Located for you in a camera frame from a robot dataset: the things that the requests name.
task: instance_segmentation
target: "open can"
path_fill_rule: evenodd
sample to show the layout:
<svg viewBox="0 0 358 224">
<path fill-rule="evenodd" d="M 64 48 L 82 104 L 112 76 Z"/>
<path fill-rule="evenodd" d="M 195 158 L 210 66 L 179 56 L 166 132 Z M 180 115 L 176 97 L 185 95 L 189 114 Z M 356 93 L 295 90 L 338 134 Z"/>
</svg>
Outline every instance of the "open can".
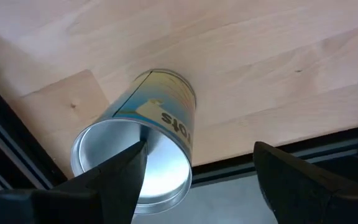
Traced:
<svg viewBox="0 0 358 224">
<path fill-rule="evenodd" d="M 195 93 L 181 75 L 165 69 L 144 72 L 75 139 L 74 175 L 146 140 L 147 165 L 135 214 L 174 207 L 191 185 L 195 108 Z"/>
</svg>

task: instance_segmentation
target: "gray floor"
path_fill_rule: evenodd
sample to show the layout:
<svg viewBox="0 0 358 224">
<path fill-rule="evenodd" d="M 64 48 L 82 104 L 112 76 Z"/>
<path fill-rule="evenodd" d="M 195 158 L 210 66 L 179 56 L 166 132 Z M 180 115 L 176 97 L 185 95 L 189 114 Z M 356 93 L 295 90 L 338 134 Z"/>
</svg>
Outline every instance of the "gray floor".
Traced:
<svg viewBox="0 0 358 224">
<path fill-rule="evenodd" d="M 191 189 L 175 208 L 138 215 L 133 224 L 277 223 L 260 193 L 256 175 Z"/>
</svg>

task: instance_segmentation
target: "light wood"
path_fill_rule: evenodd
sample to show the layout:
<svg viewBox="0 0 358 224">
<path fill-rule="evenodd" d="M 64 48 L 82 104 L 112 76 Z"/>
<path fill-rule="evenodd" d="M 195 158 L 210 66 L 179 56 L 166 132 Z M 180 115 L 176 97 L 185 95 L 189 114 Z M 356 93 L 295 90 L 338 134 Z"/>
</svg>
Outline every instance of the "light wood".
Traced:
<svg viewBox="0 0 358 224">
<path fill-rule="evenodd" d="M 0 0 L 0 93 L 71 176 L 75 136 L 150 68 L 197 99 L 193 164 L 358 126 L 356 0 Z"/>
</svg>

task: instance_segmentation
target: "black frame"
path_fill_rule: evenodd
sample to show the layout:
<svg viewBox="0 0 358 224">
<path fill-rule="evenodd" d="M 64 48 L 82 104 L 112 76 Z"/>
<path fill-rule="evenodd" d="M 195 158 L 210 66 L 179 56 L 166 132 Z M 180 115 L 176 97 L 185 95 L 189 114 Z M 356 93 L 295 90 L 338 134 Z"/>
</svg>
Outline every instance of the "black frame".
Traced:
<svg viewBox="0 0 358 224">
<path fill-rule="evenodd" d="M 0 189 L 51 189 L 65 181 L 67 177 L 0 96 Z"/>
<path fill-rule="evenodd" d="M 284 146 L 281 150 L 315 163 L 358 154 L 358 128 Z M 255 175 L 252 153 L 193 167 L 191 187 Z M 0 189 L 51 189 L 67 177 L 0 96 Z"/>
</svg>

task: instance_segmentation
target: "can rim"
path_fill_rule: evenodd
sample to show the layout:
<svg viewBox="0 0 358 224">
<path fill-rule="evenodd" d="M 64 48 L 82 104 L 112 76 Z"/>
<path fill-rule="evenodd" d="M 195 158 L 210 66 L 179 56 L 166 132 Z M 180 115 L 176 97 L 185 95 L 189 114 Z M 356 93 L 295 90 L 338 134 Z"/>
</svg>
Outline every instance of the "can rim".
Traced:
<svg viewBox="0 0 358 224">
<path fill-rule="evenodd" d="M 83 136 L 94 125 L 100 124 L 103 122 L 107 122 L 107 121 L 118 121 L 118 122 L 129 121 L 129 122 L 135 122 L 135 123 L 147 126 L 149 128 L 156 129 L 163 135 L 166 135 L 166 137 L 169 138 L 171 141 L 173 141 L 177 145 L 177 147 L 181 150 L 181 152 L 184 153 L 184 155 L 186 157 L 187 164 L 189 166 L 189 173 L 188 173 L 188 178 L 186 179 L 186 181 L 184 181 L 182 188 L 178 191 L 178 193 L 166 200 L 163 200 L 163 201 L 157 202 L 157 203 L 137 203 L 136 208 L 135 208 L 135 213 L 139 214 L 139 215 L 151 215 L 151 214 L 156 214 L 156 213 L 161 213 L 161 212 L 167 211 L 167 210 L 177 206 L 186 197 L 187 193 L 189 192 L 189 189 L 191 186 L 191 180 L 193 178 L 193 172 L 191 170 L 190 149 L 187 150 L 187 148 L 183 148 L 183 146 L 170 133 L 164 131 L 162 128 L 160 128 L 154 124 L 145 123 L 144 121 L 139 120 L 139 119 L 114 118 L 113 117 L 113 118 L 109 118 L 109 119 L 104 119 L 97 123 L 93 123 L 93 124 L 89 125 L 88 127 L 86 127 L 84 130 L 82 130 L 82 132 L 74 140 L 73 147 L 71 148 L 70 165 L 71 165 L 71 169 L 72 169 L 74 175 L 78 176 L 78 175 L 85 173 L 84 168 L 81 164 L 81 159 L 80 159 L 80 145 L 81 145 Z"/>
<path fill-rule="evenodd" d="M 152 68 L 152 69 L 147 70 L 146 72 L 142 72 L 136 78 L 139 78 L 141 75 L 146 74 L 146 73 L 148 73 L 150 75 L 152 72 L 163 72 L 163 73 L 166 73 L 167 75 L 172 75 L 174 77 L 181 79 L 186 84 L 186 86 L 190 89 L 191 93 L 193 94 L 195 108 L 197 108 L 197 96 L 196 96 L 196 93 L 195 93 L 193 87 L 191 86 L 190 82 L 185 77 L 183 77 L 183 75 L 180 75 L 179 73 L 177 73 L 173 70 L 170 70 L 167 68 Z"/>
</svg>

